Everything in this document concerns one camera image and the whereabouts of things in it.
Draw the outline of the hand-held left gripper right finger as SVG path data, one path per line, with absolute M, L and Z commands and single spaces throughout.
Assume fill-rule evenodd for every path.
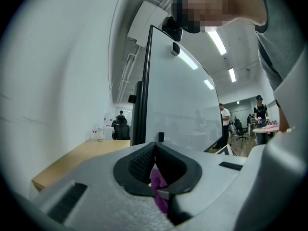
M 168 214 L 158 214 L 160 230 L 235 231 L 243 195 L 232 185 L 247 157 L 186 151 L 156 143 L 155 162 L 166 180 L 158 196 L 168 198 Z

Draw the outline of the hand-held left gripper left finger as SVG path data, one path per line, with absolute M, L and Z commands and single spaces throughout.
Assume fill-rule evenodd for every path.
M 173 224 L 153 197 L 135 196 L 114 178 L 116 162 L 144 145 L 93 157 L 33 201 L 43 213 L 44 227 L 56 231 L 166 231 Z

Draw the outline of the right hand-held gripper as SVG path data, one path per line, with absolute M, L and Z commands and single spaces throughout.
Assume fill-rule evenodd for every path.
M 223 148 L 221 148 L 217 152 L 215 152 L 215 154 L 237 156 L 236 152 L 231 148 L 230 145 L 225 145 Z

